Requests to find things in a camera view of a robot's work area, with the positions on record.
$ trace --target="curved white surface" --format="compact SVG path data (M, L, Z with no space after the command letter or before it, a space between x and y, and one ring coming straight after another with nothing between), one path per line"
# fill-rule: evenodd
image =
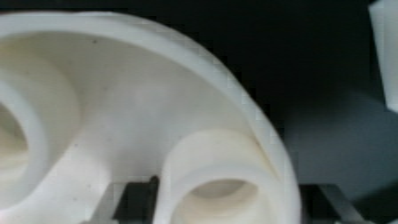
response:
M380 0L369 6L377 56L387 108L398 112L398 1Z
M0 57L12 58L0 63L0 104L21 125L30 166L11 183L21 192L0 189L0 223L83 223L108 184L153 175L156 224L197 223L197 212L208 224L300 222L270 122L218 60L176 31L114 13L3 15ZM195 192L204 198L192 199ZM215 192L229 196L208 200ZM211 218L217 204L234 219Z

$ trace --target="plastic component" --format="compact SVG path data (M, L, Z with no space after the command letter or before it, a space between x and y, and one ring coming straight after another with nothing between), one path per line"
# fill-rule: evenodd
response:
M153 176L154 224L300 222L270 122L176 31L114 13L2 15L0 57L0 104L27 139L27 162L0 167L0 223L114 223L94 217L108 186ZM21 151L7 136L2 160Z
M378 65L387 108L398 112L398 1L380 0L369 6Z

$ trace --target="circular hole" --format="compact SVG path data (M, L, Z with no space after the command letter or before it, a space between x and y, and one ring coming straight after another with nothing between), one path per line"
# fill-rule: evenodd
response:
M16 118L0 104L0 191L12 187L28 163L28 148Z
M261 203L254 184L241 180L213 181L183 197L172 214L172 224L263 223L259 216L265 213L254 209L261 207Z

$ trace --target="black surface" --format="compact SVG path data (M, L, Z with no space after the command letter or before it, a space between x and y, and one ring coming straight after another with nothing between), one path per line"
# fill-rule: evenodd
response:
M158 184L158 177L147 183L128 183L114 214L114 220L121 223L153 223Z

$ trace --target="dark background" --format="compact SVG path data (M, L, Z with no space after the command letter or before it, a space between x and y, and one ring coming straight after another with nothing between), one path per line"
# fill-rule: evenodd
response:
M284 139L300 183L334 183L398 218L398 115L387 111L364 0L2 0L2 11L117 11L224 61Z

